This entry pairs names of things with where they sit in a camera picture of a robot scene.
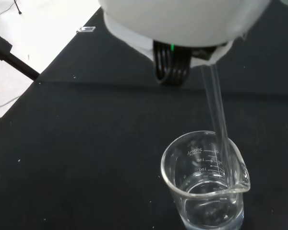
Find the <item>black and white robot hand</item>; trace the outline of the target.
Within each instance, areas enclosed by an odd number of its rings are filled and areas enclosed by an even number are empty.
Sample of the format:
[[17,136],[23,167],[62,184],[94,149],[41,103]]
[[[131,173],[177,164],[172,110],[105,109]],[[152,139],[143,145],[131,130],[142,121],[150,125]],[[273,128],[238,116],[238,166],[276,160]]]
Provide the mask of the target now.
[[267,0],[101,0],[108,31],[154,63],[160,85],[216,64],[264,13]]

